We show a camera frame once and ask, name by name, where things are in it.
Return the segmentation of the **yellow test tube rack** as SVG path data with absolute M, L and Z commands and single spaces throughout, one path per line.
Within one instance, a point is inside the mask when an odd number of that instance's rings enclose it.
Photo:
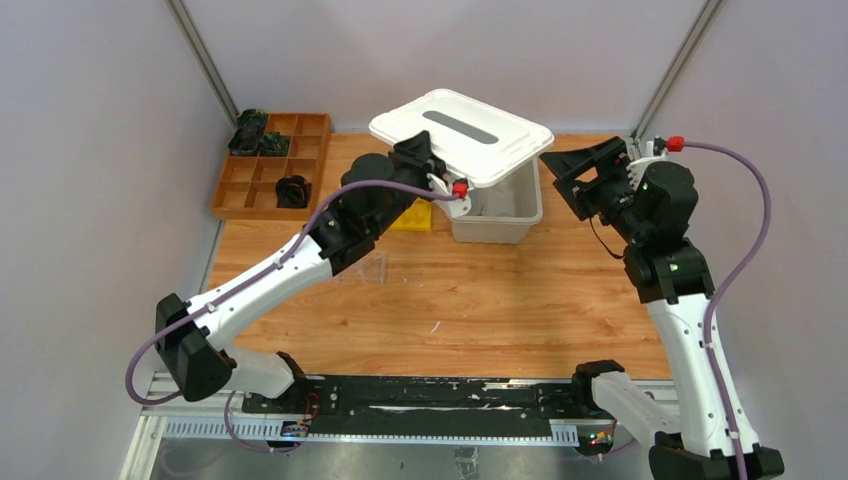
M 402 232 L 431 232 L 432 204 L 424 200 L 416 200 L 389 227 L 392 231 Z

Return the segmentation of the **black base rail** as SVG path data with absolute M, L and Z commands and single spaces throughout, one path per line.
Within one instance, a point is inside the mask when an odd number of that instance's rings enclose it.
M 566 426 L 587 439 L 616 424 L 579 405 L 568 380 L 325 375 L 238 399 L 238 411 L 302 420 L 312 437 L 567 441 Z

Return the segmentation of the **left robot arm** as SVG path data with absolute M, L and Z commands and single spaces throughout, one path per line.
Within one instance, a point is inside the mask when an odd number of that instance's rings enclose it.
M 298 411 L 307 389 L 294 360 L 237 348 L 233 339 L 292 295 L 368 255 L 417 199 L 451 200 L 430 187 L 445 172 L 426 130 L 386 155 L 362 155 L 343 175 L 341 188 L 280 251 L 205 294 L 160 300 L 152 341 L 178 396 L 196 402 L 221 390 L 241 390 L 268 398 L 283 413 Z

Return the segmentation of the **wooden compartment tray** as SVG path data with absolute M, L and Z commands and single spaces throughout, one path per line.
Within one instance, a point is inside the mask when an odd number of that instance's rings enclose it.
M 331 132 L 327 113 L 243 111 L 211 201 L 213 214 L 306 221 L 320 200 Z

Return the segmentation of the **grey plastic bin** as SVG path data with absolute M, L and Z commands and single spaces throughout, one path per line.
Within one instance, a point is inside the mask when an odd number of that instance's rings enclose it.
M 487 188 L 470 189 L 470 207 L 450 220 L 453 239 L 461 243 L 519 244 L 543 217 L 536 160 Z

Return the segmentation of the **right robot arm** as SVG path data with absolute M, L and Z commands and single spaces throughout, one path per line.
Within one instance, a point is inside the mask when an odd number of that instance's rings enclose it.
M 671 155 L 691 147 L 681 136 L 658 137 L 648 156 L 632 159 L 612 138 L 540 157 L 577 218 L 599 220 L 624 240 L 624 270 L 660 335 L 679 411 L 665 410 L 613 360 L 577 366 L 571 403 L 584 417 L 604 413 L 623 426 L 656 479 L 773 479 L 785 471 L 782 454 L 748 420 L 717 326 L 729 283 L 714 282 L 687 237 L 699 195 L 692 172 Z

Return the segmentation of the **clear plastic tube rack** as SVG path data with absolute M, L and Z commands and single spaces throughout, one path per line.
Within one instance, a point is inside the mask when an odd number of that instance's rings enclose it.
M 388 255 L 375 250 L 332 278 L 336 284 L 379 284 L 385 283 Z

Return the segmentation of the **white bin lid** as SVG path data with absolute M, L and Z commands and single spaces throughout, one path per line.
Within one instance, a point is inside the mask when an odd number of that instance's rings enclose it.
M 432 90 L 374 117 L 371 135 L 394 145 L 423 131 L 447 170 L 491 187 L 552 146 L 547 127 L 449 89 Z

